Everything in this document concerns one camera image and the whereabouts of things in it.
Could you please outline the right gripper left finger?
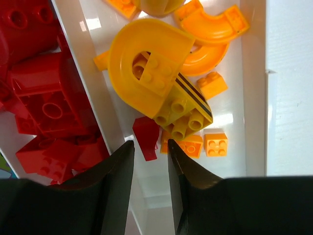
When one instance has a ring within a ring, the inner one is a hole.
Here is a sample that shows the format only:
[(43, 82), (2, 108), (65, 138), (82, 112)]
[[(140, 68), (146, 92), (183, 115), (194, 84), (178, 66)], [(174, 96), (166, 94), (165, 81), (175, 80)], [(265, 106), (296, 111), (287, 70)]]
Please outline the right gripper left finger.
[(134, 142), (60, 185), (0, 182), (3, 235), (122, 235), (134, 171)]

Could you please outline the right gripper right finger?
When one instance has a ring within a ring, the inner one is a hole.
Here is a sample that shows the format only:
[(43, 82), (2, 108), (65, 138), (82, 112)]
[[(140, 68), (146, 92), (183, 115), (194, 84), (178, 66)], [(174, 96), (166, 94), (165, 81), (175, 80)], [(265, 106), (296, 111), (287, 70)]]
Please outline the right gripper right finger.
[(178, 235), (310, 235), (311, 176), (223, 179), (168, 141), (168, 171)]

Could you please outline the red slope lego piece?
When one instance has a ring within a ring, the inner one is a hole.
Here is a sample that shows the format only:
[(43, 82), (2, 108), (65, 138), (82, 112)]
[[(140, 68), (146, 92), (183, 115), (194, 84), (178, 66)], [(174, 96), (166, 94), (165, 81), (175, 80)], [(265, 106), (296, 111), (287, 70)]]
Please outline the red slope lego piece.
[(133, 132), (138, 141), (145, 161), (157, 159), (156, 150), (159, 138), (159, 125), (148, 117), (136, 118), (133, 123)]

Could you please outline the yellow lego block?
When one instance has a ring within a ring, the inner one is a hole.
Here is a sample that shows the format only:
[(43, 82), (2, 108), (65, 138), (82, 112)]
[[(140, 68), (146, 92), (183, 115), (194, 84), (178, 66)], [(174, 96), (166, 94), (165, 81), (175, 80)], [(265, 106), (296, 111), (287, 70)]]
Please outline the yellow lego block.
[(199, 89), (179, 73), (153, 120), (182, 141), (213, 123), (212, 111)]

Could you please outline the large red lego assembly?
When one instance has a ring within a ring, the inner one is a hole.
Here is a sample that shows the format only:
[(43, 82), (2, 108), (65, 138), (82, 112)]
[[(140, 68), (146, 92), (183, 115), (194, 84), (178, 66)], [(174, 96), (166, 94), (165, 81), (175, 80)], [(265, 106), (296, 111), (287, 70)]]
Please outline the large red lego assembly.
[(0, 104), (34, 136), (16, 152), (26, 173), (59, 184), (109, 156), (48, 0), (0, 3)]

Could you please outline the orange curved lego piece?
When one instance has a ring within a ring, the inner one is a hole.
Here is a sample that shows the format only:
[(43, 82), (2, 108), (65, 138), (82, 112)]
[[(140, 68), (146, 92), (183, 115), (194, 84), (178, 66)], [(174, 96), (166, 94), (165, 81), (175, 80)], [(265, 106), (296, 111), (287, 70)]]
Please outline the orange curved lego piece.
[(118, 96), (154, 118), (168, 96), (195, 38), (161, 20), (140, 19), (113, 40), (108, 73)]

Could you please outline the orange arch lego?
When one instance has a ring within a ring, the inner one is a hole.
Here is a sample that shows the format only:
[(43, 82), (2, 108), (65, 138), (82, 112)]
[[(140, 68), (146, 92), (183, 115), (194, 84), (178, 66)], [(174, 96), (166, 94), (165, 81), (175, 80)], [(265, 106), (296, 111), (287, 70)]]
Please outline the orange arch lego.
[(200, 45), (227, 44), (250, 28), (237, 5), (212, 16), (205, 12), (198, 0), (192, 0), (174, 11), (174, 19)]

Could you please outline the yellow rounded lego brick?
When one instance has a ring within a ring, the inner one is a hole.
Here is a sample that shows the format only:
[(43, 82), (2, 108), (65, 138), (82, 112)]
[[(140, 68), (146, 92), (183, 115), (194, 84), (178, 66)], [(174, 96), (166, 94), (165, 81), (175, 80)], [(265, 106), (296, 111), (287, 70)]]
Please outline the yellow rounded lego brick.
[(184, 0), (132, 0), (141, 11), (151, 16), (164, 16), (183, 5)]

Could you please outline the orange two by two lego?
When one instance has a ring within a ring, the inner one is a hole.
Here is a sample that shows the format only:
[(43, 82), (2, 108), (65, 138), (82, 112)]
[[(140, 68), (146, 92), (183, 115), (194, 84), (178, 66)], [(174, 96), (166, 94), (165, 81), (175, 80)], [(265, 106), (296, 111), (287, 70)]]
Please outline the orange two by two lego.
[(227, 155), (228, 138), (225, 133), (204, 135), (204, 149), (207, 157), (224, 157)]

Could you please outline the white divided tray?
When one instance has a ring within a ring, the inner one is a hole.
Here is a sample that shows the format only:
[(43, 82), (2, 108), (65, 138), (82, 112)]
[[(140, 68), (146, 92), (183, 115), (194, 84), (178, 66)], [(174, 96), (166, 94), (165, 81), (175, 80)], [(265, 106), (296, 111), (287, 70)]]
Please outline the white divided tray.
[(265, 176), (264, 0), (0, 3), (3, 235), (234, 233), (205, 193)]

